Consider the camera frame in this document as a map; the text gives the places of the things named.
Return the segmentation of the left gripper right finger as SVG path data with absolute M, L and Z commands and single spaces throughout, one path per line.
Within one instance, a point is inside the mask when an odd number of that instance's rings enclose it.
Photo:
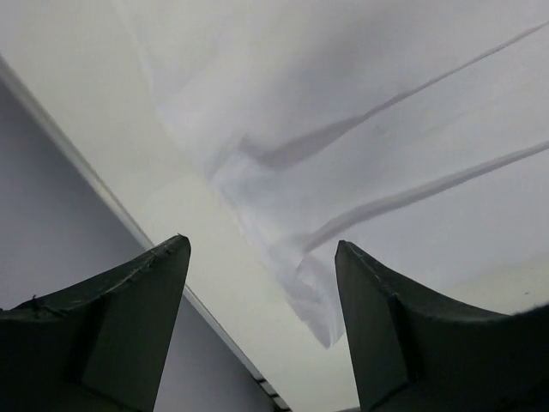
M 335 269 L 364 411 L 545 411 L 548 309 L 454 300 L 341 241 Z

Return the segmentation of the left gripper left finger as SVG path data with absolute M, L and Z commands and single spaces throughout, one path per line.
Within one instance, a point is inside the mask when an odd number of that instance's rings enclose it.
M 190 241 L 176 235 L 2 311 L 2 410 L 153 410 L 190 254 Z

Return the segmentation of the white long sleeve shirt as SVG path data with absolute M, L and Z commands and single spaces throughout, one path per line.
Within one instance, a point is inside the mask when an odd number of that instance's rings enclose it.
M 342 240 L 435 288 L 547 253 L 547 2 L 117 8 L 168 136 L 324 347 Z

